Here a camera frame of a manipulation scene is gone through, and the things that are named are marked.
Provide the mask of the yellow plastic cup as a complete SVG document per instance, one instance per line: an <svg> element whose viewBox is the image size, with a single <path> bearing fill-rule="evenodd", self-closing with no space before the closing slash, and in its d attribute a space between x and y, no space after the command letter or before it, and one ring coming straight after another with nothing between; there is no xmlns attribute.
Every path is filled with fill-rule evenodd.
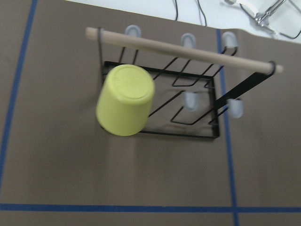
<svg viewBox="0 0 301 226"><path fill-rule="evenodd" d="M155 94L150 74L136 65L119 65L107 74L96 105L96 118L107 132L131 136L146 125Z"/></svg>

